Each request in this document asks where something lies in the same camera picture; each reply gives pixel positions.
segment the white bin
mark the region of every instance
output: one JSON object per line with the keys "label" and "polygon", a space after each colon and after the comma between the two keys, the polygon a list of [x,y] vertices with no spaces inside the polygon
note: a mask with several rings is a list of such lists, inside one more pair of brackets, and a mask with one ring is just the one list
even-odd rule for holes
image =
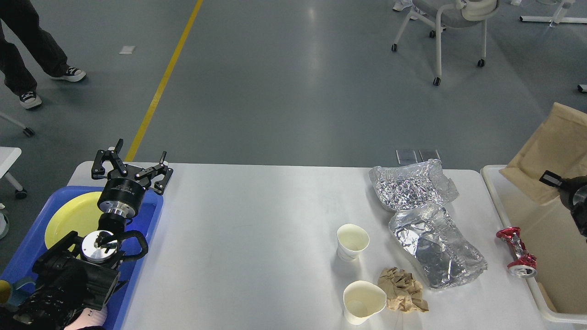
{"label": "white bin", "polygon": [[527,282],[538,309],[550,321],[587,324],[585,237],[559,199],[539,206],[499,173],[504,167],[485,166],[481,175],[504,227],[520,227],[526,249],[537,258],[538,275]]}

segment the person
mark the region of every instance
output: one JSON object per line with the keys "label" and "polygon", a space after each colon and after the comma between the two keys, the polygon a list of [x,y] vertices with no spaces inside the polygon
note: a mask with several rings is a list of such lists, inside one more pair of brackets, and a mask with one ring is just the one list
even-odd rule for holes
{"label": "person", "polygon": [[[413,5],[414,4],[412,3],[411,0],[396,0],[396,3],[393,4],[393,10],[395,10],[396,12],[400,12],[400,11],[406,9],[406,8],[410,8]],[[425,13],[423,11],[421,11],[420,8],[418,8],[416,6],[414,6],[414,10],[418,14],[425,15]],[[412,17],[410,17],[410,19],[415,20],[415,19],[418,19],[418,17],[412,16]]]}
{"label": "person", "polygon": [[[39,15],[30,0],[0,0],[0,19],[22,41],[43,71],[52,79],[78,82],[86,72],[68,65],[68,57],[51,34],[39,26]],[[25,109],[42,104],[37,82],[27,70],[18,48],[6,41],[0,22],[0,71],[4,84],[20,98]]]}

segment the crumpled brown paper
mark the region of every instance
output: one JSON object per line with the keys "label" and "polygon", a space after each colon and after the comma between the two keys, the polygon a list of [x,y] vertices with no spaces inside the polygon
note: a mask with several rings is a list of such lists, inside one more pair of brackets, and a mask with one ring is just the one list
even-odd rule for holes
{"label": "crumpled brown paper", "polygon": [[500,173],[541,205],[558,197],[555,188],[538,181],[545,170],[563,178],[587,175],[587,113],[554,103],[550,115]]}
{"label": "crumpled brown paper", "polygon": [[428,302],[422,299],[422,284],[414,280],[410,272],[397,267],[385,268],[377,286],[387,294],[387,308],[392,311],[428,311]]}

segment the yellow floor line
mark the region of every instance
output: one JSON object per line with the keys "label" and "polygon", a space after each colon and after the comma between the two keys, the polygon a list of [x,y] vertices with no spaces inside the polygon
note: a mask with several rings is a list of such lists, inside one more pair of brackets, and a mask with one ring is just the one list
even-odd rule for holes
{"label": "yellow floor line", "polygon": [[147,131],[147,128],[149,128],[149,123],[151,122],[151,118],[153,117],[153,114],[155,113],[155,110],[157,109],[157,105],[159,104],[159,100],[161,99],[161,95],[163,95],[163,92],[165,91],[165,87],[167,86],[167,82],[169,81],[169,77],[171,76],[171,73],[173,72],[173,68],[176,65],[177,59],[180,57],[180,53],[181,53],[181,50],[183,49],[183,46],[185,44],[185,40],[187,39],[187,36],[190,34],[191,26],[194,24],[194,20],[195,20],[195,17],[198,15],[198,11],[200,11],[200,7],[202,6],[202,1],[203,0],[198,0],[198,2],[195,4],[194,10],[192,11],[191,16],[190,16],[190,20],[187,22],[187,24],[184,28],[184,32],[181,34],[180,41],[177,43],[176,49],[173,52],[173,56],[171,57],[171,60],[169,61],[169,64],[167,65],[167,69],[165,70],[165,73],[163,74],[163,78],[161,79],[161,82],[159,83],[159,87],[157,87],[157,91],[155,92],[155,95],[153,96],[153,100],[151,101],[151,105],[149,105],[149,109],[147,110],[147,113],[145,114],[145,117],[143,118],[143,122],[141,123],[141,126],[139,127],[139,131],[134,136],[133,144],[131,144],[129,153],[126,155],[126,158],[124,159],[124,161],[133,161],[135,155],[137,154],[139,146],[141,145],[141,142],[143,141],[143,137],[145,135],[145,132]]}

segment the black sneaker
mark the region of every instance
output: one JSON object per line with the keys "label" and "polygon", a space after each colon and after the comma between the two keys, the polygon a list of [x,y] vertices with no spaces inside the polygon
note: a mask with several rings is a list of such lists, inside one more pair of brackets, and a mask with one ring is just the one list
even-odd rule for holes
{"label": "black sneaker", "polygon": [[78,82],[82,80],[86,76],[86,72],[84,70],[74,68],[70,66],[69,69],[65,72],[65,74],[61,77],[51,77],[53,80],[67,80],[68,82]]}
{"label": "black sneaker", "polygon": [[34,107],[41,106],[43,101],[41,98],[36,94],[36,92],[26,92],[20,96],[21,106],[25,109],[33,109]]}

